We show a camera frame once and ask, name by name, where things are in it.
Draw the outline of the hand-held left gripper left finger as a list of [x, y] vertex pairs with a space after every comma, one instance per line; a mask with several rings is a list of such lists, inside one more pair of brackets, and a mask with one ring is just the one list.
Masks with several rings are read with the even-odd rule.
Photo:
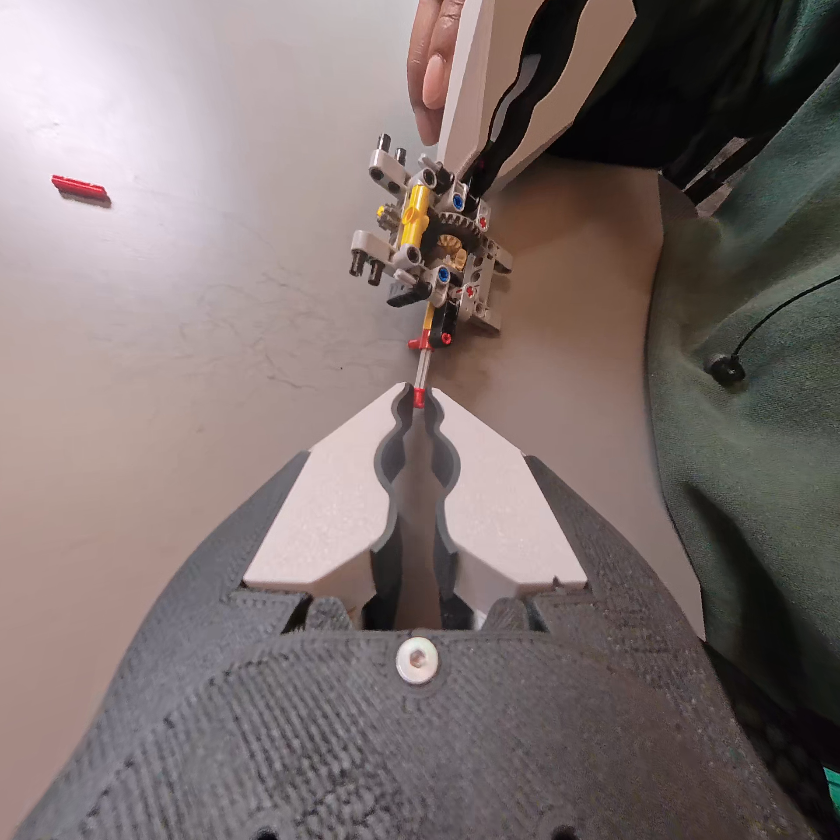
[[263, 592], [333, 597], [361, 614], [402, 583], [395, 478], [406, 463], [411, 386], [394, 385], [305, 454], [243, 583]]

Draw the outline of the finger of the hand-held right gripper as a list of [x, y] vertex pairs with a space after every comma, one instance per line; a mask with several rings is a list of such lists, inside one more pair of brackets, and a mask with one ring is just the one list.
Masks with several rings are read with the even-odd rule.
[[528, 46], [542, 1], [468, 1], [455, 43], [437, 154], [458, 179], [494, 179], [517, 149], [540, 47]]
[[545, 152], [574, 122], [636, 17], [629, 1], [546, 1], [529, 31], [540, 47], [527, 90], [529, 116], [521, 142], [493, 179], [478, 172], [478, 194], [501, 189]]

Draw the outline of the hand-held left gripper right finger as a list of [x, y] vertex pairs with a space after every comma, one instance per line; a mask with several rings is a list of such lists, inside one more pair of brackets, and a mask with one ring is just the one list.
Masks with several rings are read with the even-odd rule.
[[489, 611], [501, 598], [574, 592], [587, 576], [514, 444], [430, 388], [424, 418], [433, 445], [434, 572], [443, 601]]

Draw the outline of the grey lego gear assembly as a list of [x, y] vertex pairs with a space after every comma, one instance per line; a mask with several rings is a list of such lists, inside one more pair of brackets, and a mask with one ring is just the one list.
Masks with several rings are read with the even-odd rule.
[[467, 212], [468, 190], [441, 162], [423, 155], [415, 172], [406, 168], [406, 150], [392, 151], [382, 133], [368, 172], [391, 201], [379, 206], [382, 234], [354, 232], [350, 275], [366, 276], [377, 287], [391, 279], [386, 303], [405, 308], [427, 306], [412, 350], [447, 348], [461, 324], [498, 333], [501, 311], [490, 301], [493, 280], [511, 273], [509, 253], [489, 236], [490, 208], [479, 201]]

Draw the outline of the person's right forearm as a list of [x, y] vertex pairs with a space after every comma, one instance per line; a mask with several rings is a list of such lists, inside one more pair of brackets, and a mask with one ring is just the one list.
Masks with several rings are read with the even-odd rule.
[[633, 25], [547, 154], [661, 171], [722, 130], [778, 129], [805, 90], [813, 2], [635, 2]]

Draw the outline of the person's right hand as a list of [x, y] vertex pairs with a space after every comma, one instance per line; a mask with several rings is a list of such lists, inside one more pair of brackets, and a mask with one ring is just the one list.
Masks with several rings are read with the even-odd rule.
[[423, 146], [438, 142], [464, 1], [419, 1], [409, 40], [406, 77]]

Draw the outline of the person in green sweatshirt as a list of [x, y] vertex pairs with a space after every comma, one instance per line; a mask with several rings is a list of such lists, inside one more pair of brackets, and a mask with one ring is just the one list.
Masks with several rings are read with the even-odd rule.
[[788, 708], [838, 725], [838, 283], [777, 313], [725, 388], [704, 363], [838, 276], [839, 78], [824, 80], [713, 217], [665, 228], [647, 335], [661, 488], [707, 641]]

